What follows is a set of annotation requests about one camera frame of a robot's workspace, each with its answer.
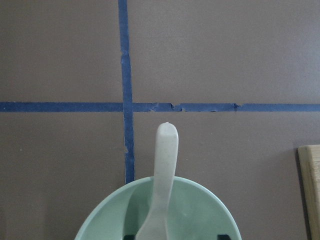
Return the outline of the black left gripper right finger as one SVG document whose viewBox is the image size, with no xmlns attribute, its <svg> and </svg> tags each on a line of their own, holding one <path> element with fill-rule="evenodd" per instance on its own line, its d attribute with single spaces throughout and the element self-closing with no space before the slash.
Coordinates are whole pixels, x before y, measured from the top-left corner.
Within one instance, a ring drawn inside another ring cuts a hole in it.
<svg viewBox="0 0 320 240">
<path fill-rule="evenodd" d="M 218 234 L 217 240 L 230 240 L 230 236 L 228 234 Z"/>
</svg>

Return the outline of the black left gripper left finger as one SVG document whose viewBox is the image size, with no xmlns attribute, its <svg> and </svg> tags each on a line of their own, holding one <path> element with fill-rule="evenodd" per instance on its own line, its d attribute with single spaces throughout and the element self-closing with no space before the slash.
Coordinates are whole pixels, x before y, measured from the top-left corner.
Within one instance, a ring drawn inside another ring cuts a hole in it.
<svg viewBox="0 0 320 240">
<path fill-rule="evenodd" d="M 136 236 L 134 234 L 128 234 L 124 236 L 124 240 L 135 240 Z"/>
</svg>

